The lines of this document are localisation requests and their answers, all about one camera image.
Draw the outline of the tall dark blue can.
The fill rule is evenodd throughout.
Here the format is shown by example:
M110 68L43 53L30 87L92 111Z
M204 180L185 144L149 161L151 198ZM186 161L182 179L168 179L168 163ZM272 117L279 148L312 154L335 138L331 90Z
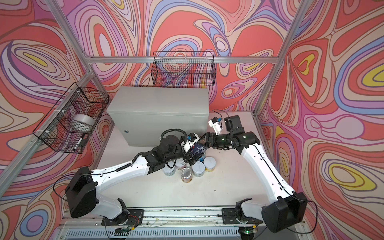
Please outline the tall dark blue can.
M196 162L203 162L205 157L206 157L207 149L208 148L206 146L199 144L199 143L195 143L191 148L192 155L191 155L191 158L189 160L189 164L193 165Z

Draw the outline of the small yellow can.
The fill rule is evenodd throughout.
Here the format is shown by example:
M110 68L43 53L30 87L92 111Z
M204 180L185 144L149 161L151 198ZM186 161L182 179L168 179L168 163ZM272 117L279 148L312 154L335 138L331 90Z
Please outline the small yellow can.
M205 165L205 171L206 172L212 172L215 170L217 162L216 159L213 157L206 157L203 161Z

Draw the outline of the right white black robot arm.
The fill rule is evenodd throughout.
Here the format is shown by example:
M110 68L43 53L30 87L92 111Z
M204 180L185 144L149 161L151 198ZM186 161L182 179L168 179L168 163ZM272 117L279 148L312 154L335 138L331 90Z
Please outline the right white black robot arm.
M234 217L242 222L259 220L272 233L288 229L304 219L309 200L296 192L280 175L268 158L260 139L246 132L238 115L212 118L208 121L214 131L201 136L199 143L207 148L237 151L252 167L267 194L266 204L251 198L236 203Z

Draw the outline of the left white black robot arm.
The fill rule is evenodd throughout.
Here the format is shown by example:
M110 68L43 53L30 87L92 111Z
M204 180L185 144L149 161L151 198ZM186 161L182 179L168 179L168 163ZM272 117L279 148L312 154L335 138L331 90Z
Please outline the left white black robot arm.
M104 196L103 192L129 179L149 175L164 167L172 168L178 159L188 159L192 155L192 147L199 139L197 134L169 129L161 134L157 147L136 154L131 161L93 171L88 167L80 168L65 189L71 217L93 214L114 220L128 215L123 200Z

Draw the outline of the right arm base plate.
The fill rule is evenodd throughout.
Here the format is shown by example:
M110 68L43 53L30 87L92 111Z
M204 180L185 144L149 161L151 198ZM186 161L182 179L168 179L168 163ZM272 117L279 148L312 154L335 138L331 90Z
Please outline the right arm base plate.
M221 209L221 214L218 214L217 217L222 218L225 225L234 225L234 224L253 224L259 225L263 222L261 220L246 217L241 208L223 208Z

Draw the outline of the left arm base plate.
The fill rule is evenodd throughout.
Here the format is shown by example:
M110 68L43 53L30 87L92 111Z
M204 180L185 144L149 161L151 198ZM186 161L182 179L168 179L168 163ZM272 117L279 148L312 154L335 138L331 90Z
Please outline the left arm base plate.
M102 226L131 226L137 227L143 222L144 210L128 209L123 210L116 218L110 220L103 217Z

